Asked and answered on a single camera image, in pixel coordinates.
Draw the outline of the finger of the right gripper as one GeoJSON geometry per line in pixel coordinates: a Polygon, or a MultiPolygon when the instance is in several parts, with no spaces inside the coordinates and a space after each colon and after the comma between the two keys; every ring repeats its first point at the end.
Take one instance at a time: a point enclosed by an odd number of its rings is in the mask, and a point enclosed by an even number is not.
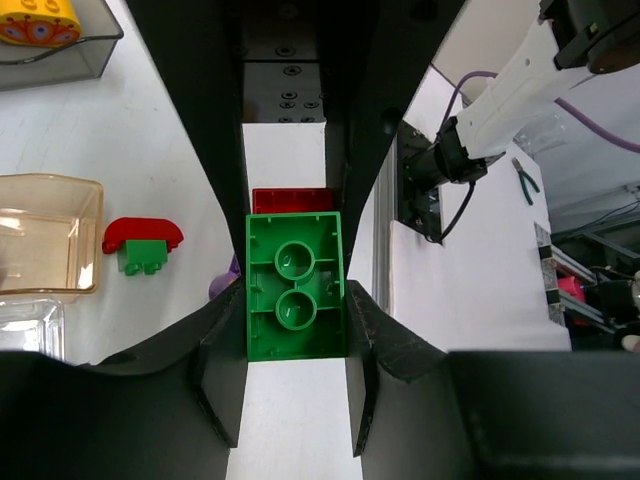
{"type": "Polygon", "coordinates": [[[326,185],[341,215],[346,264],[398,126],[464,5],[464,0],[324,4],[326,185]]]}
{"type": "Polygon", "coordinates": [[[241,272],[250,213],[243,100],[226,1],[128,1],[151,60],[219,202],[241,272]]]}

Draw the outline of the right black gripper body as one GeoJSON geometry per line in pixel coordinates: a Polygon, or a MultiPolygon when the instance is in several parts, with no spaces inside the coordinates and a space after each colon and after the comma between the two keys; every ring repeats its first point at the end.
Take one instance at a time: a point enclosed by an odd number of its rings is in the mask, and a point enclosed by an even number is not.
{"type": "Polygon", "coordinates": [[[234,61],[244,124],[326,121],[358,1],[236,1],[234,61]]]}

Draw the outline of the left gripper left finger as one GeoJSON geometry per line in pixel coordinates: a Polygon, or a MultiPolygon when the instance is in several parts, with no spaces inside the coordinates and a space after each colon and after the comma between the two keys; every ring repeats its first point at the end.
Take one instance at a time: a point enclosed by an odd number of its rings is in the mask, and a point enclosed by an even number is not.
{"type": "Polygon", "coordinates": [[[96,365],[1,356],[5,479],[222,479],[248,370],[246,291],[96,365]]]}

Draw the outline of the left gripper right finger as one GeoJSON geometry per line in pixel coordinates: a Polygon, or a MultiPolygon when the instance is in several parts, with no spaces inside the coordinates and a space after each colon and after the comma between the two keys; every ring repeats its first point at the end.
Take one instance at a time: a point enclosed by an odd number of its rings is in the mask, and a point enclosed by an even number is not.
{"type": "Polygon", "coordinates": [[[357,282],[344,297],[353,454],[366,479],[635,479],[639,358],[445,353],[357,282]]]}

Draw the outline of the red long lego brick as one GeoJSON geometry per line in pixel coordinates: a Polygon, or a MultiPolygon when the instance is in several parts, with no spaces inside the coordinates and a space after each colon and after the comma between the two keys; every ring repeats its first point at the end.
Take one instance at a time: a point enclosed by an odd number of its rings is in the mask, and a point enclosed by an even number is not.
{"type": "Polygon", "coordinates": [[[256,188],[252,191],[253,214],[326,212],[334,209],[333,192],[327,188],[256,188]]]}

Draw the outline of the yellow flower lego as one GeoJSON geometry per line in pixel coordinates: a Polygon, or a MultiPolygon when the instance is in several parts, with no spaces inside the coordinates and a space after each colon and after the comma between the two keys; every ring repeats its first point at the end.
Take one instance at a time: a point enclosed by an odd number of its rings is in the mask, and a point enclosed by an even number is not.
{"type": "Polygon", "coordinates": [[[71,1],[1,0],[1,40],[20,46],[59,47],[82,36],[71,1]]]}

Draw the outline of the small green lego brick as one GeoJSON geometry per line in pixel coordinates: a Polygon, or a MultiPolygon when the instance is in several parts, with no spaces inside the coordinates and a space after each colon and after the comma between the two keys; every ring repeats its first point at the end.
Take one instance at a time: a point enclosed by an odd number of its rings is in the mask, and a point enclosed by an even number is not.
{"type": "Polygon", "coordinates": [[[118,271],[125,276],[154,275],[168,261],[162,240],[127,240],[117,252],[118,271]]]}

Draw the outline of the smoky grey container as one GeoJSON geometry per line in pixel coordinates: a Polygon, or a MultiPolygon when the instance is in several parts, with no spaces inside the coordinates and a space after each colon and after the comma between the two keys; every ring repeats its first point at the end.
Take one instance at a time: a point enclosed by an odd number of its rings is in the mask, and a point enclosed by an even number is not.
{"type": "Polygon", "coordinates": [[[1,3],[1,90],[102,76],[124,32],[104,1],[1,3]]]}

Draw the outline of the red curved lego brick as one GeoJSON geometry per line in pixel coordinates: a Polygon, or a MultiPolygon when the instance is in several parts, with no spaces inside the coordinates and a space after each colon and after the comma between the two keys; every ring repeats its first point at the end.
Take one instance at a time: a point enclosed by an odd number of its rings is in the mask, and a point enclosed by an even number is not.
{"type": "Polygon", "coordinates": [[[163,218],[121,217],[105,229],[102,252],[113,254],[128,240],[165,241],[170,253],[184,240],[181,229],[172,221],[163,218]]]}

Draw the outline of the green curved lego brick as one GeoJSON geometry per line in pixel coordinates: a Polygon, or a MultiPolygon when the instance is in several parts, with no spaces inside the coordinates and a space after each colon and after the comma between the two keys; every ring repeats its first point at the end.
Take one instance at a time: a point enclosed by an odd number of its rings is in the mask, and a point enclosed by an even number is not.
{"type": "Polygon", "coordinates": [[[339,213],[247,216],[245,283],[249,361],[346,356],[339,213]]]}

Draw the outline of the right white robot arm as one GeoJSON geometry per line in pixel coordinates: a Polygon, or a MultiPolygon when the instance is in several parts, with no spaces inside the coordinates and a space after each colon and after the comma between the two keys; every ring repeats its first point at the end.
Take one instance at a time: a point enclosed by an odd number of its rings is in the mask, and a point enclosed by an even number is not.
{"type": "MultiPolygon", "coordinates": [[[[459,1],[131,1],[128,9],[248,261],[242,126],[325,125],[325,172],[350,259],[362,210],[459,1]]],[[[543,1],[522,44],[411,163],[424,189],[482,176],[588,75],[639,61],[635,1],[543,1]]]]}

